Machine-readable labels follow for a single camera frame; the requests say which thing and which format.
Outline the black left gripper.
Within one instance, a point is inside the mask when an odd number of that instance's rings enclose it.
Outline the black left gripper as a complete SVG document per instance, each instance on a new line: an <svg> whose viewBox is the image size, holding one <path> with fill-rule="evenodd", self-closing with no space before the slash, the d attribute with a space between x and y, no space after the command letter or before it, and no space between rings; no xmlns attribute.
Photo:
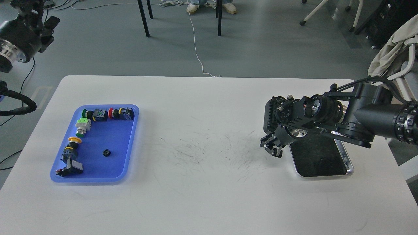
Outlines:
<svg viewBox="0 0 418 235"><path fill-rule="evenodd" d="M1 25L1 72L9 73L15 61L29 62L36 53L43 53L54 41L52 34L61 20L52 15L43 24L44 4L45 0L10 2L19 16Z"/></svg>

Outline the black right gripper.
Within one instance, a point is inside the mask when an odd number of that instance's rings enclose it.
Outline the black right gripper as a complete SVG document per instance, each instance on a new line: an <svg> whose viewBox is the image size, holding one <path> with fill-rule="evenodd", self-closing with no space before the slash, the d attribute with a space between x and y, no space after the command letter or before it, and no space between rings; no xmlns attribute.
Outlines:
<svg viewBox="0 0 418 235"><path fill-rule="evenodd" d="M282 158L282 148L297 140L301 140L308 135L308 131L304 129L297 129L281 124L273 124L276 129L273 132L267 133L260 140L260 147L273 157Z"/></svg>

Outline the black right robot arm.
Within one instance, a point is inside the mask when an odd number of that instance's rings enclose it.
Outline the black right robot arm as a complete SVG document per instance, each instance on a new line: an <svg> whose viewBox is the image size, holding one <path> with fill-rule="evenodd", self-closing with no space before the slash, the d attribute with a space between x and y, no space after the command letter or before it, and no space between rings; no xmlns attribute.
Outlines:
<svg viewBox="0 0 418 235"><path fill-rule="evenodd" d="M393 81L378 76L332 84L322 95L272 97L265 105L260 147L280 158L282 148L314 128L365 148L375 136L417 145L417 101L404 99Z"/></svg>

